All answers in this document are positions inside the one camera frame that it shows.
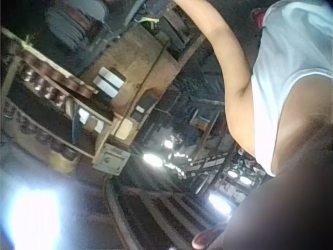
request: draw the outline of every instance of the shelf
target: shelf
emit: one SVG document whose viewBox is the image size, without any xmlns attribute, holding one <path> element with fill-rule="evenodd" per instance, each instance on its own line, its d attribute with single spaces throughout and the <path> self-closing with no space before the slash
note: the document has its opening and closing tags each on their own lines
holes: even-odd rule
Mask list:
<svg viewBox="0 0 333 250">
<path fill-rule="evenodd" d="M 96 105 L 89 103 L 88 100 L 85 100 L 85 98 L 80 97 L 79 94 L 75 94 L 72 91 L 66 90 L 64 87 L 62 87 L 60 84 L 53 81 L 51 78 L 47 77 L 46 75 L 42 74 L 40 70 L 38 70 L 35 66 L 32 64 L 24 61 L 26 64 L 28 64 L 37 74 L 39 74 L 41 77 L 43 77 L 49 84 L 51 84 L 53 87 L 55 87 L 57 90 L 59 90 L 62 94 L 66 96 L 71 96 L 73 100 L 83 109 L 85 109 L 87 112 L 95 116 L 97 119 L 100 119 L 101 121 L 112 124 L 112 121 L 106 118 L 107 112 L 105 110 L 99 109 Z"/>
<path fill-rule="evenodd" d="M 82 129 L 77 145 L 71 143 L 72 121 L 53 109 L 44 106 L 39 97 L 28 90 L 17 78 L 14 79 L 7 98 L 30 121 L 68 147 L 94 158 L 95 140 L 92 134 Z"/>
</svg>

